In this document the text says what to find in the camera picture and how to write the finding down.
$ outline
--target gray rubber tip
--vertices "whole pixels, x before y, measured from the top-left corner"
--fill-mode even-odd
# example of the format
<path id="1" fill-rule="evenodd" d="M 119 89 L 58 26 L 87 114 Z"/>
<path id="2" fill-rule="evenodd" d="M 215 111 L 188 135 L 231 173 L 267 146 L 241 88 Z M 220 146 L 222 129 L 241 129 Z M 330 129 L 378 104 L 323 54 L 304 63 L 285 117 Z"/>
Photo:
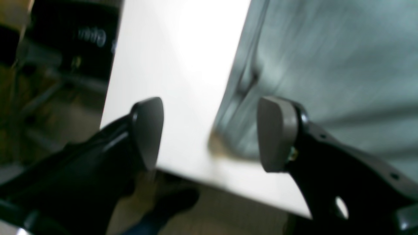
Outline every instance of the gray rubber tip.
<path id="1" fill-rule="evenodd" d="M 266 172 L 280 172 L 295 143 L 298 118 L 286 100 L 262 97 L 257 108 L 257 135 L 261 164 Z"/>

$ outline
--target gray fabric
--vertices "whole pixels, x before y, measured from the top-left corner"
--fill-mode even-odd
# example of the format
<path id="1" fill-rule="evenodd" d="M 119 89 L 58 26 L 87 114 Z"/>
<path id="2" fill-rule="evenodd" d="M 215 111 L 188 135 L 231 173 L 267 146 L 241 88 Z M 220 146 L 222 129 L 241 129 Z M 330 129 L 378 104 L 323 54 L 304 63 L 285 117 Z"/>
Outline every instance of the gray fabric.
<path id="1" fill-rule="evenodd" d="M 215 120 L 230 149 L 258 158 L 257 102 L 278 95 L 418 181 L 418 2 L 270 0 L 263 21 L 265 3 L 251 3 Z"/>

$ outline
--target gray cloth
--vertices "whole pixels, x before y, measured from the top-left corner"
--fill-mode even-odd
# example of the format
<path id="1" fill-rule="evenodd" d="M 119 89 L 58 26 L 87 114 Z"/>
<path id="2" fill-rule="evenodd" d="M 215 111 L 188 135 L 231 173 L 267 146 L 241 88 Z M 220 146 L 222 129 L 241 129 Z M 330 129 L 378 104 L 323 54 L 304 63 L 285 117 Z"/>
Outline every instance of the gray cloth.
<path id="1" fill-rule="evenodd" d="M 418 182 L 418 2 L 253 0 L 214 124 L 244 158 L 265 95 Z"/>

